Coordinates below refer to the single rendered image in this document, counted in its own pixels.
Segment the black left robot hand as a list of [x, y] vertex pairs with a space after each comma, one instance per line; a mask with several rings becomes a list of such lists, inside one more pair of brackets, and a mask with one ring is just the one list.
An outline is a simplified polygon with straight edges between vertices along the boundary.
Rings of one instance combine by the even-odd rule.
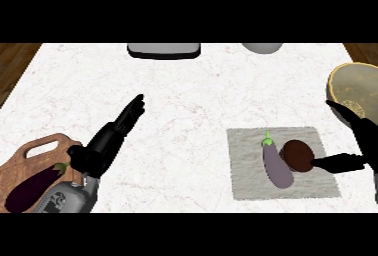
[[143, 95], [139, 94], [127, 104], [114, 122], [108, 122], [98, 131], [87, 146], [68, 148], [73, 168], [93, 178], [99, 178], [114, 162], [124, 138], [145, 113]]

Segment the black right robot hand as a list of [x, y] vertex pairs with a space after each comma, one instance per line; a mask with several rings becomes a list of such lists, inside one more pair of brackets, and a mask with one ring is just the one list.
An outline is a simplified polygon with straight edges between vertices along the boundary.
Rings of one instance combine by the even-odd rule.
[[363, 170], [365, 165], [369, 165], [374, 171], [375, 202], [378, 203], [378, 125], [368, 118], [360, 118], [341, 104], [331, 100], [327, 101], [327, 104], [337, 110], [350, 124], [362, 154], [340, 153], [313, 159], [312, 165], [332, 174]]

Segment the yellow-rimmed grey bowl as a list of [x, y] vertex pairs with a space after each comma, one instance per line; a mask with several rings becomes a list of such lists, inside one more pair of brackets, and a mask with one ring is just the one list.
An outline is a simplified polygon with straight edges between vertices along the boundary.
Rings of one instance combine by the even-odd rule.
[[378, 66], [360, 62], [341, 64], [328, 77], [327, 99], [378, 125]]

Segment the grey placemat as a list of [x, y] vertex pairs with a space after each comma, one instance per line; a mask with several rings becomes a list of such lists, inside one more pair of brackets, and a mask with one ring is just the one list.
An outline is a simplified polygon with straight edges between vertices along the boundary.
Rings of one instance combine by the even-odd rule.
[[235, 200], [272, 200], [340, 197], [335, 177], [315, 167], [309, 172], [294, 172], [294, 183], [278, 188], [272, 183], [263, 161], [262, 141], [270, 136], [278, 149], [293, 140], [301, 140], [316, 158], [327, 156], [315, 127], [266, 127], [228, 130], [232, 193]]

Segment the brown wooden cutting board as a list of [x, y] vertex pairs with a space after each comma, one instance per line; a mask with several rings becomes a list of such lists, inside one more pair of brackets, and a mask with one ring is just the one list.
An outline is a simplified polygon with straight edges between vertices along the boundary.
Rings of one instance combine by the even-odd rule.
[[[33, 148], [52, 142], [58, 142], [55, 149], [33, 157], [27, 156]], [[70, 161], [67, 150], [73, 145], [80, 145], [80, 142], [62, 133], [56, 133], [30, 141], [19, 147], [8, 162], [0, 166], [0, 213], [8, 213], [6, 198], [19, 183], [55, 163]]]

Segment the light purple eggplant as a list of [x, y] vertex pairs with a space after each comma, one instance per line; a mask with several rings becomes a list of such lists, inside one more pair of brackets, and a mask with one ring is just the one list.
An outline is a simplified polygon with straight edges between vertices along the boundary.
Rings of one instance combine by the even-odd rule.
[[262, 148], [263, 164], [270, 182], [278, 188], [287, 189], [294, 183], [294, 175], [287, 163], [281, 158], [270, 134], [266, 134], [266, 137], [262, 141]]

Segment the dark purple eggplant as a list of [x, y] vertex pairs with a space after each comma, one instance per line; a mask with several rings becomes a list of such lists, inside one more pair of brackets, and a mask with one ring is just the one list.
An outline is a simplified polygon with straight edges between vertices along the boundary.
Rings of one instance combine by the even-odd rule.
[[56, 163], [34, 174], [11, 191], [5, 207], [11, 213], [22, 213], [39, 201], [47, 188], [67, 172], [70, 163]]

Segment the grey and black appliance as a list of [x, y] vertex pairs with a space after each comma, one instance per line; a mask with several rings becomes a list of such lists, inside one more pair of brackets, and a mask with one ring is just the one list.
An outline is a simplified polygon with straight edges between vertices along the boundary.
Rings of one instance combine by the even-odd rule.
[[201, 54], [200, 43], [129, 43], [132, 57], [155, 60], [180, 60], [197, 58]]

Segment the pale grey round object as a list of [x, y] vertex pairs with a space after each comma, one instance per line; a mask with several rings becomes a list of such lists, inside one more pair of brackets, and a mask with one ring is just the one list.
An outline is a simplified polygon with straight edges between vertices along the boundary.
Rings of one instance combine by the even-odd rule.
[[282, 43], [244, 43], [242, 46], [257, 54], [272, 54], [281, 49]]

